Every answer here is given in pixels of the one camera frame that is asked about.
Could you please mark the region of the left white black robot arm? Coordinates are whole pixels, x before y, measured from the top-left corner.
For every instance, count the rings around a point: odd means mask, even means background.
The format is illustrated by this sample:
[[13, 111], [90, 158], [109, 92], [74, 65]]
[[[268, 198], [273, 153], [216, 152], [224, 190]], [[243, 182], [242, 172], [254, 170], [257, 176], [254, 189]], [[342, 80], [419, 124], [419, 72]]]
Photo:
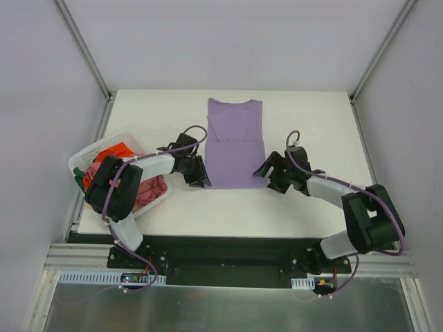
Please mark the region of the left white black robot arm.
[[130, 268], [141, 268], [147, 255], [139, 248], [143, 235], [133, 214], [140, 184], [157, 176], [180, 173], [190, 187], [210, 186], [203, 158], [198, 154], [202, 142], [183, 132], [176, 141], [154, 153], [129, 158], [110, 155], [101, 162], [86, 190], [85, 201], [101, 215], [115, 242], [125, 249], [122, 260]]

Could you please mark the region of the lavender purple t-shirt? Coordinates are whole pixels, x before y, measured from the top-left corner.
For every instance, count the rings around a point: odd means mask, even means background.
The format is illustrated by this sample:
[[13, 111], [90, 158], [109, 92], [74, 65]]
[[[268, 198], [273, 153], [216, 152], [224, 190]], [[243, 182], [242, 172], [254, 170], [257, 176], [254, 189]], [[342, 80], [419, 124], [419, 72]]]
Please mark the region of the lavender purple t-shirt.
[[262, 106], [258, 100], [243, 103], [208, 100], [208, 138], [204, 162], [213, 190], [254, 190], [266, 187], [255, 177], [266, 160], [262, 133]]

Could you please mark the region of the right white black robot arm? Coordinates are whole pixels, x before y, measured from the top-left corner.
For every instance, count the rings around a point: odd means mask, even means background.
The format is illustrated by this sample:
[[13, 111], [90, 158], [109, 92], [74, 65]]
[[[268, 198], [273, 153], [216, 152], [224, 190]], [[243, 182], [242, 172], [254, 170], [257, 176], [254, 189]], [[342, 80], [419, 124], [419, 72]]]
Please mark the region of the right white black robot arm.
[[359, 187], [312, 169], [302, 147], [291, 145], [283, 155], [272, 152], [253, 175], [268, 178], [267, 187], [281, 194], [293, 187], [342, 209], [345, 230], [300, 251], [297, 265], [306, 273], [327, 273], [340, 259], [373, 251], [385, 253], [387, 245], [404, 242], [404, 225], [384, 186]]

